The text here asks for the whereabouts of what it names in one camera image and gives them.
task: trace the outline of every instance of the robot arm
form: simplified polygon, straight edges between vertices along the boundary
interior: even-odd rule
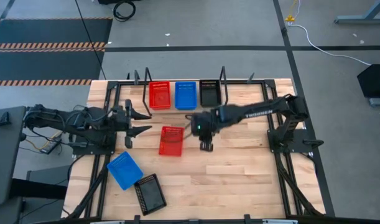
[[[55,128],[85,138],[86,142],[82,147],[92,144],[100,148],[110,147],[114,144],[112,139],[115,133],[125,131],[125,146],[132,148],[131,138],[135,138],[151,126],[132,127],[131,119],[151,119],[151,117],[136,112],[130,100],[125,101],[125,110],[119,106],[107,113],[95,107],[66,112],[35,105],[27,108],[24,126],[30,130],[44,127]]]
[[[286,117],[285,125],[279,127],[277,133],[279,139],[283,139],[288,131],[295,129],[298,122],[308,118],[304,98],[285,95],[266,102],[245,106],[224,105],[212,109],[210,112],[195,113],[191,115],[191,132],[194,136],[199,136],[201,150],[212,151],[212,138],[221,129],[238,124],[243,119],[272,113],[281,113]]]

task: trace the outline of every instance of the blue tray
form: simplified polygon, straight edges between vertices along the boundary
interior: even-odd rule
[[[197,108],[197,84],[195,82],[176,82],[175,107],[178,110]]]
[[[107,165],[119,186],[127,190],[143,176],[139,166],[127,152],[123,152]]]

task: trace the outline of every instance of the concrete floor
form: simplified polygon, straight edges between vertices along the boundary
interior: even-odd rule
[[[84,17],[112,16],[112,6],[78,2]],[[285,17],[292,1],[279,2]],[[362,14],[373,2],[302,1],[297,23],[308,29],[317,45],[380,45],[380,26],[333,23],[336,15]],[[0,15],[6,4],[0,0]],[[110,47],[284,44],[270,0],[143,0],[136,6],[130,21],[113,22]],[[78,13],[73,1],[16,0],[7,17],[78,17]],[[288,33],[292,46],[308,45],[303,30],[291,27]],[[334,53],[380,63],[376,50]],[[356,79],[367,66],[321,52],[294,52],[294,56],[317,138],[325,141],[320,151],[336,216],[380,219],[380,108],[368,105]],[[115,52],[105,53],[103,60],[109,79],[123,79],[134,69],[144,77],[145,67],[154,78],[216,77],[222,65],[230,78],[246,78],[252,72],[255,78],[292,78],[281,51]],[[86,103],[88,89],[0,87],[0,108],[43,103],[70,110]],[[41,145],[44,140],[34,141]],[[27,170],[67,165],[72,162],[70,153],[68,147],[59,156],[20,150],[14,175],[25,178]]]

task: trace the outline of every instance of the black basket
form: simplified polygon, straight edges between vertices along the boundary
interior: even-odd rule
[[[143,215],[148,215],[166,206],[164,194],[156,174],[149,175],[134,184]]]
[[[200,80],[200,98],[203,107],[220,106],[220,80]]]

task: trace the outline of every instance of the red plastic basket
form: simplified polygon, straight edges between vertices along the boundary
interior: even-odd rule
[[[170,108],[170,83],[150,82],[149,83],[149,106],[154,110]]]
[[[183,151],[184,128],[163,126],[160,135],[159,154],[181,156]]]

